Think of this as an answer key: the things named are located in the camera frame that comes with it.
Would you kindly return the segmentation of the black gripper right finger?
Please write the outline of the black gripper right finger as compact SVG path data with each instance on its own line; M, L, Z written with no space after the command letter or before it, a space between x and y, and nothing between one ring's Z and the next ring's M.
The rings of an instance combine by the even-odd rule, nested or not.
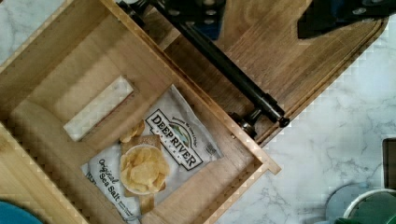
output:
M297 36L314 38L356 22L381 20L395 12L396 0L312 0L297 21Z

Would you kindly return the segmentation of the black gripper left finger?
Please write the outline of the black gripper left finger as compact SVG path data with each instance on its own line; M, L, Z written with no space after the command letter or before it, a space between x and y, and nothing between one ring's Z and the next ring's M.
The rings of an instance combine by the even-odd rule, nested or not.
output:
M149 6L155 7L171 22L196 27L211 40L218 40L227 0L116 0L116 4L142 23Z

